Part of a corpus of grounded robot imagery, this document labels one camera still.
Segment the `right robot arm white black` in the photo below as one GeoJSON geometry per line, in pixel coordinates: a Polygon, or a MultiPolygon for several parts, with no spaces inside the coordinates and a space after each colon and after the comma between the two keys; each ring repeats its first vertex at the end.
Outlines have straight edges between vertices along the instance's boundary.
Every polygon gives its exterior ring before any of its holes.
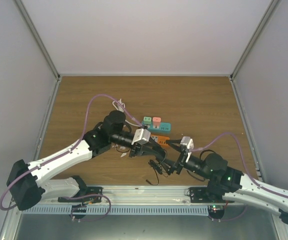
{"type": "Polygon", "coordinates": [[[166,144],[180,153],[176,162],[169,163],[168,173],[190,171],[208,180],[205,190],[212,203],[220,199],[244,203],[266,210],[288,225],[288,190],[254,179],[251,175],[229,167],[219,154],[210,153],[205,159],[195,157],[193,140],[185,136],[179,140],[167,140],[166,144]]]}

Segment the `black adapter with cable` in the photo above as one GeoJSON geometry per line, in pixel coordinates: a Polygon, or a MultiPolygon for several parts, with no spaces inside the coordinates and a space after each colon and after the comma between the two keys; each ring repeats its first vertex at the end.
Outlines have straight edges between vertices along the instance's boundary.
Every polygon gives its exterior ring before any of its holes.
{"type": "Polygon", "coordinates": [[[165,178],[168,178],[169,175],[165,170],[163,170],[162,166],[160,166],[157,162],[154,160],[150,159],[148,161],[148,165],[153,169],[154,174],[156,176],[156,183],[152,183],[150,180],[146,179],[146,183],[151,185],[151,186],[158,186],[160,184],[160,178],[159,176],[163,176],[165,178]]]}

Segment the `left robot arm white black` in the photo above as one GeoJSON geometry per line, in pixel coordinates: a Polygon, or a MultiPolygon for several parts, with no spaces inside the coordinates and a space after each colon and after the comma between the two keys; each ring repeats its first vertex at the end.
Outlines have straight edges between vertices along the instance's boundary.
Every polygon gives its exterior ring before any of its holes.
{"type": "Polygon", "coordinates": [[[151,138],[146,128],[127,132],[123,130],[125,122],[126,115],[113,110],[72,145],[29,163],[22,159],[16,161],[6,182],[15,207],[20,211],[28,210],[50,198],[72,198],[82,202],[87,197],[87,186],[79,176],[62,180],[52,178],[107,152],[113,144],[128,148],[129,157],[154,156],[159,162],[166,159],[166,151],[151,138]]]}

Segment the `pink plug adapter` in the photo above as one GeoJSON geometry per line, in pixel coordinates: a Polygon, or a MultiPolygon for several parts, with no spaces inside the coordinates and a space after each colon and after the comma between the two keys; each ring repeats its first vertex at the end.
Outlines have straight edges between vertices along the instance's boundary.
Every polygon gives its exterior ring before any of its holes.
{"type": "Polygon", "coordinates": [[[152,118],[153,128],[158,129],[158,128],[160,127],[161,121],[162,121],[162,119],[161,119],[160,117],[154,116],[154,117],[152,118]]]}

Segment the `orange power strip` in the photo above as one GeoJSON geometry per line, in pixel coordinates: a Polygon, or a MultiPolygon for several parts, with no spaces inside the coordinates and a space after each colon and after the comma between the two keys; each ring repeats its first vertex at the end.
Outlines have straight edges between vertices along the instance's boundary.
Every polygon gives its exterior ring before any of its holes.
{"type": "Polygon", "coordinates": [[[152,143],[154,141],[162,147],[169,147],[169,145],[166,143],[168,140],[170,140],[170,138],[167,136],[151,134],[149,142],[152,143]]]}

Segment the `green plug adapter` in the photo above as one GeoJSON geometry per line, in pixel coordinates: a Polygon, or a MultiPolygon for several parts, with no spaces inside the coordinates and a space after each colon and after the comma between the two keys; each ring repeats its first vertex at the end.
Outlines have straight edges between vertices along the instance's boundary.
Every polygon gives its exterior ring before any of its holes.
{"type": "Polygon", "coordinates": [[[143,124],[144,125],[150,125],[152,123],[152,118],[149,116],[144,116],[143,117],[143,124]]]}

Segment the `teal power strip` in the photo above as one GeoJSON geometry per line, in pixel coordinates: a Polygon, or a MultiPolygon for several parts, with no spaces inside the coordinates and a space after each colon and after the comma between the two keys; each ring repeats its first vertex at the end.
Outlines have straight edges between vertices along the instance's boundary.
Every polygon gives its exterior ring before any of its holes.
{"type": "Polygon", "coordinates": [[[161,132],[168,134],[171,132],[172,125],[169,122],[161,122],[159,126],[150,124],[147,129],[151,132],[161,132]]]}

